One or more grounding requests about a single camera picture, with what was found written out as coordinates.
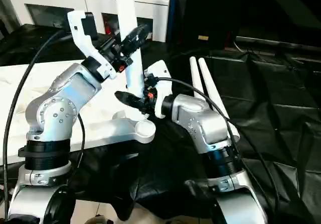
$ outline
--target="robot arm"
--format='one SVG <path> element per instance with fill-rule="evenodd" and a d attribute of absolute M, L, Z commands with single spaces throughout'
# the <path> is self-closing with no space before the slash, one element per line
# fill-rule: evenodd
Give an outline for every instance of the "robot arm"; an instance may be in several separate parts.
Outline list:
<path fill-rule="evenodd" d="M 158 118 L 167 117 L 187 130 L 203 161 L 207 185 L 216 195 L 214 213 L 223 214 L 223 223 L 267 223 L 265 212 L 231 143 L 224 118 L 211 110 L 201 97 L 183 94 L 173 96 L 169 89 L 171 84 L 164 85 L 165 81 L 157 79 L 171 77 L 163 61 L 145 70 L 145 76 L 145 99 L 124 92 L 116 92 L 116 97 L 122 103 L 149 114 L 154 112 Z M 204 81 L 208 88 L 207 79 L 204 78 Z M 153 88 L 156 89 L 156 93 L 151 94 Z"/>
<path fill-rule="evenodd" d="M 70 12 L 68 16 L 74 41 L 87 58 L 59 75 L 48 91 L 26 109 L 30 130 L 27 144 L 19 150 L 25 164 L 19 169 L 9 220 L 34 217 L 39 224 L 70 221 L 75 198 L 65 183 L 72 169 L 68 157 L 77 115 L 101 90 L 104 80 L 113 79 L 132 63 L 131 54 L 148 36 L 147 26 L 139 26 L 121 43 L 109 39 L 98 51 L 92 46 L 91 37 L 85 34 L 83 21 L 76 20 L 91 15 Z"/>

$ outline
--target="black cable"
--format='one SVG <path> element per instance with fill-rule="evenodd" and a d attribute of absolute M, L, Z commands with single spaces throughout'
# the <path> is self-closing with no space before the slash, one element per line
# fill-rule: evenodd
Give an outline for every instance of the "black cable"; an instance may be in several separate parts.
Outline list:
<path fill-rule="evenodd" d="M 178 79 L 173 79 L 173 78 L 168 78 L 168 77 L 156 77 L 156 80 L 157 81 L 171 81 L 171 82 L 176 82 L 176 83 L 179 83 L 179 84 L 182 84 L 190 89 L 192 89 L 193 91 L 197 92 L 199 95 L 201 95 L 202 97 L 204 97 L 214 108 L 215 110 L 224 118 L 225 122 L 226 122 L 226 125 L 227 125 L 227 130 L 228 130 L 228 133 L 231 137 L 231 142 L 232 142 L 232 145 L 233 147 L 238 151 L 237 149 L 237 146 L 236 146 L 236 141 L 234 139 L 234 136 L 233 136 L 233 133 L 232 133 L 232 130 L 231 130 L 231 127 L 229 125 L 228 122 L 230 122 L 231 124 L 233 124 L 231 122 L 231 120 L 229 118 L 227 118 L 224 113 L 220 110 L 220 108 L 208 97 L 206 96 L 204 93 L 202 93 L 201 91 L 199 91 L 197 88 L 191 86 L 190 84 L 188 83 L 185 83 L 183 81 L 180 81 Z M 245 135 L 245 133 L 240 130 L 240 128 L 238 128 L 238 130 L 242 133 L 242 135 L 244 136 L 244 138 L 249 142 L 250 146 L 253 148 L 254 152 L 258 155 L 258 158 L 260 160 L 260 162 L 262 163 L 270 181 L 271 181 L 271 184 L 273 186 L 273 189 L 274 189 L 274 192 L 275 192 L 275 207 L 274 207 L 274 216 L 277 215 L 277 212 L 278 212 L 278 207 L 279 207 L 279 202 L 280 202 L 280 197 L 279 197 L 279 193 L 277 191 L 277 187 L 276 187 L 276 184 L 275 184 L 275 181 L 273 179 L 273 176 L 270 172 L 270 170 L 268 169 L 261 153 L 258 151 L 258 149 L 256 148 L 256 146 L 252 143 L 252 141 Z M 267 198 L 265 192 L 262 192 L 264 193 L 263 196 L 264 198 L 266 199 L 267 203 L 269 204 L 269 199 Z"/>
<path fill-rule="evenodd" d="M 10 131 L 10 125 L 12 122 L 12 118 L 15 112 L 15 107 L 18 101 L 19 94 L 28 78 L 29 73 L 31 72 L 33 66 L 36 63 L 36 60 L 38 59 L 40 53 L 48 46 L 48 44 L 62 35 L 65 31 L 59 30 L 55 32 L 44 44 L 41 45 L 33 59 L 31 60 L 30 64 L 28 65 L 24 75 L 22 76 L 20 83 L 17 87 L 16 93 L 14 95 L 14 98 L 11 103 L 11 107 L 8 114 L 8 119 L 6 123 L 5 128 L 5 134 L 4 134 L 4 143 L 3 143 L 3 163 L 4 163 L 4 192 L 5 192 L 5 220 L 8 220 L 8 210 L 9 210 L 9 190 L 8 190 L 8 182 L 7 182 L 7 173 L 8 173 L 8 160 L 7 160 L 7 150 L 8 150 L 8 138 L 9 138 L 9 131 Z"/>
<path fill-rule="evenodd" d="M 82 131 L 81 149 L 80 149 L 80 153 L 79 153 L 78 158 L 77 158 L 77 166 L 76 166 L 76 168 L 74 169 L 71 177 L 68 179 L 68 185 L 71 184 L 73 178 L 74 178 L 75 175 L 76 175 L 76 171 L 77 171 L 77 169 L 78 169 L 79 166 L 80 166 L 82 157 L 83 157 L 83 155 L 84 155 L 84 149 L 85 149 L 86 132 L 85 132 L 85 126 L 84 126 L 84 123 L 83 123 L 83 121 L 82 121 L 82 118 L 81 118 L 80 114 L 78 115 L 78 120 L 79 120 L 79 123 L 80 123 L 80 126 L 81 126 L 81 131 Z"/>

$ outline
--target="black cloth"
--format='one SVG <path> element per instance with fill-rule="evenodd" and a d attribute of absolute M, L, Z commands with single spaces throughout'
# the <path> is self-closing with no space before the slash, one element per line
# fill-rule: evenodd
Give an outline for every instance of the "black cloth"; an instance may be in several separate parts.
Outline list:
<path fill-rule="evenodd" d="M 0 65 L 26 64 L 52 30 L 23 26 L 4 38 L 0 41 Z M 59 44 L 62 43 L 57 43 L 55 50 L 49 49 L 40 61 L 83 58 L 72 41 L 64 42 L 63 47 Z M 189 83 L 189 57 L 205 57 L 230 118 L 257 146 L 277 183 L 281 199 L 279 223 L 321 223 L 320 64 L 282 55 L 259 57 L 208 49 L 180 52 L 155 42 L 146 44 L 142 54 L 144 68 L 163 59 L 173 78 Z M 173 84 L 173 93 L 192 94 L 177 84 Z M 181 214 L 209 217 L 211 202 L 197 189 L 191 192 L 188 188 L 188 180 L 205 177 L 192 140 L 176 124 L 150 119 L 156 124 L 156 135 L 149 144 L 128 141 L 85 151 L 72 184 L 78 198 L 109 202 L 121 219 L 128 218 L 134 201 L 162 218 Z M 238 147 L 274 200 L 271 183 L 257 155 L 244 138 Z M 71 153 L 73 163 L 77 155 Z M 20 165 L 9 167 L 10 176 L 18 175 Z M 257 194 L 266 208 L 259 191 Z"/>

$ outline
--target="cabinet door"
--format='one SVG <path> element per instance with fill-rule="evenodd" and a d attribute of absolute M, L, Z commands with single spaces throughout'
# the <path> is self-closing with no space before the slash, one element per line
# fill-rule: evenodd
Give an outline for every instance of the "cabinet door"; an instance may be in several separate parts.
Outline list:
<path fill-rule="evenodd" d="M 86 0 L 86 4 L 95 17 L 99 33 L 117 32 L 116 0 Z M 148 24 L 152 28 L 153 41 L 165 42 L 168 6 L 135 2 L 135 11 L 138 23 Z"/>
<path fill-rule="evenodd" d="M 11 0 L 21 25 L 60 27 L 72 10 L 87 11 L 85 0 Z"/>

